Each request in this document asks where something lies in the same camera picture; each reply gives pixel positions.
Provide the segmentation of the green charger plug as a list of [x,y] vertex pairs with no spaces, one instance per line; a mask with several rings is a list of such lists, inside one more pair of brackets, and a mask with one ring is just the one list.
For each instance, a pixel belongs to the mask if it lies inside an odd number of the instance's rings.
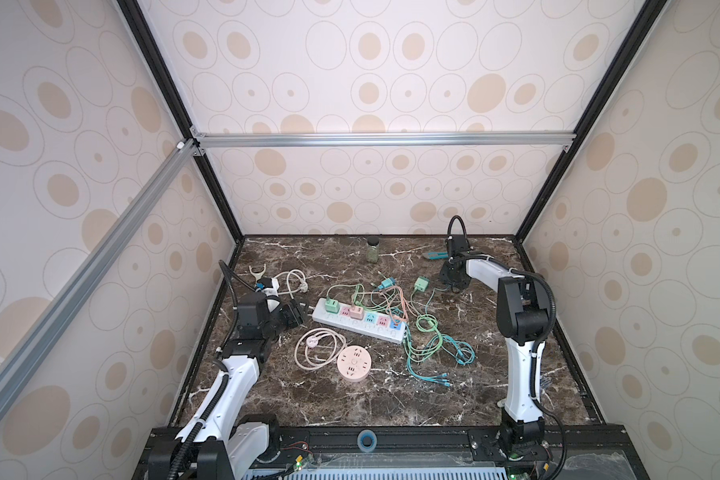
[[414,291],[424,293],[427,291],[430,280],[426,277],[419,276],[414,282]]
[[337,314],[341,309],[340,303],[335,299],[325,299],[325,310],[328,313]]

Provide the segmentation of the pink charger plug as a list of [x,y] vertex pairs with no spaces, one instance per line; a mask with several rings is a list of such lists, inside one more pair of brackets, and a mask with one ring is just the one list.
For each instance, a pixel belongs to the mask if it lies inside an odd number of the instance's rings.
[[361,306],[351,306],[348,310],[350,318],[355,320],[362,320],[365,316],[365,310]]

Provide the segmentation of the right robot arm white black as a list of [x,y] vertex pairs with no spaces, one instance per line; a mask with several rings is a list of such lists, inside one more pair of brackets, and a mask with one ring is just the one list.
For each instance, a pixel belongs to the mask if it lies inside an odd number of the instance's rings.
[[447,257],[439,278],[453,291],[477,280],[497,294],[495,319],[508,354],[508,388],[502,406],[497,446],[508,461],[527,461],[545,440],[546,420],[557,425],[561,451],[554,467],[537,469],[539,479],[555,479],[567,459],[563,423],[542,405],[541,364],[546,341],[557,323],[554,293],[533,272],[510,268],[470,244],[464,220],[453,216],[445,240]]

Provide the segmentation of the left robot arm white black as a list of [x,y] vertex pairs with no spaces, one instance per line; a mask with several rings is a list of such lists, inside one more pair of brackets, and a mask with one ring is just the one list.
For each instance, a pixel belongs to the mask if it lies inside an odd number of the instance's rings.
[[255,462],[279,455],[275,415],[238,416],[274,344],[303,323],[304,310],[293,297],[281,298],[278,280],[265,270],[251,274],[255,283],[235,300],[232,328],[213,358],[213,384],[178,433],[148,443],[143,479],[242,479]]

